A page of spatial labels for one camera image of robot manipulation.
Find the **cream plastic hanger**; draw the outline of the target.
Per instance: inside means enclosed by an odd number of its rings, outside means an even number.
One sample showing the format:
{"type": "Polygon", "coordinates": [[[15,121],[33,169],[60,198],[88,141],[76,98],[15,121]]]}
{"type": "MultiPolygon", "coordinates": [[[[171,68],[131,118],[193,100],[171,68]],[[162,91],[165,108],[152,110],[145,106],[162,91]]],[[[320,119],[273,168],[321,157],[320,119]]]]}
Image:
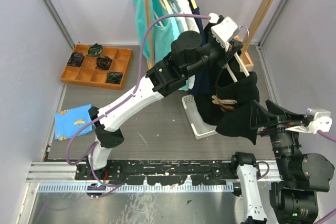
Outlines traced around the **cream plastic hanger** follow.
{"type": "MultiPolygon", "coordinates": [[[[247,42],[247,39],[249,38],[249,30],[248,30],[248,28],[247,28],[246,26],[239,26],[238,32],[240,32],[240,30],[241,30],[242,28],[245,28],[245,29],[246,29],[246,36],[247,36],[247,38],[244,39],[244,40],[241,42],[242,44],[244,44],[245,42],[247,42]]],[[[243,70],[244,75],[245,75],[246,77],[249,77],[249,76],[250,76],[249,71],[247,70],[245,64],[244,64],[243,61],[241,60],[241,58],[240,58],[240,56],[238,55],[238,53],[235,53],[235,54],[234,54],[234,57],[235,57],[236,61],[238,62],[240,68],[243,70]]],[[[229,64],[226,64],[226,69],[227,69],[229,75],[231,76],[232,80],[233,80],[234,82],[237,82],[238,80],[237,80],[236,76],[234,75],[232,69],[230,68],[229,64]]]]}

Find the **black printed t shirt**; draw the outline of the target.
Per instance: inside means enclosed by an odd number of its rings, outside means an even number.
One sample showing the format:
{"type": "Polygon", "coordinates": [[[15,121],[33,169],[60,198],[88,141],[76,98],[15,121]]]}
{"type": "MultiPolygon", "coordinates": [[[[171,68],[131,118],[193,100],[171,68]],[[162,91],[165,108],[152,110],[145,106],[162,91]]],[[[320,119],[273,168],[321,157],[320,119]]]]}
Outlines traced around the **black printed t shirt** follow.
{"type": "Polygon", "coordinates": [[[206,124],[216,127],[218,134],[244,137],[256,145],[257,131],[250,128],[250,102],[260,101],[257,74],[250,71],[246,76],[234,57],[228,65],[237,81],[218,64],[196,76],[201,82],[193,92],[198,113],[206,124]]]}

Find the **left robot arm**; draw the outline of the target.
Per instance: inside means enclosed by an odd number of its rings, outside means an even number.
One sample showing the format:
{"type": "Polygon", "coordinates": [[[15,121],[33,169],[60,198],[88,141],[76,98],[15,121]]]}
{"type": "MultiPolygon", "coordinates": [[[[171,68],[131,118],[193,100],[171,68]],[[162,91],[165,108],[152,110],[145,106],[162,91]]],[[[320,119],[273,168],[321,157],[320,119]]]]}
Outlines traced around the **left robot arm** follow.
{"type": "Polygon", "coordinates": [[[225,64],[243,44],[235,33],[209,32],[208,43],[195,31],[185,31],[172,42],[171,51],[141,77],[134,88],[102,108],[93,107],[89,115],[96,126],[95,147],[89,154],[86,173],[93,180],[105,174],[108,157],[124,141],[120,126],[146,106],[162,100],[185,86],[188,78],[213,66],[225,64]]]}

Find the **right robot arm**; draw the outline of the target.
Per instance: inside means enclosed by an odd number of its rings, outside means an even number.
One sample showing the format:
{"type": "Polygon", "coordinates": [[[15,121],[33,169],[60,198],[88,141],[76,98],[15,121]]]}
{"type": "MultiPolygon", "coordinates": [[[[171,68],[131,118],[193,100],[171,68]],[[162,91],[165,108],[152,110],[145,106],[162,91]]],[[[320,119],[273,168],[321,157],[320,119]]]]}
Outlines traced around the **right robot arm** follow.
{"type": "Polygon", "coordinates": [[[331,112],[308,109],[305,114],[286,110],[267,100],[263,108],[251,100],[228,112],[230,130],[250,140],[270,138],[280,182],[273,182],[270,204],[279,223],[323,223],[332,213],[318,219],[318,192],[330,190],[334,165],[318,153],[304,154],[299,134],[325,133],[332,125],[331,112]]]}

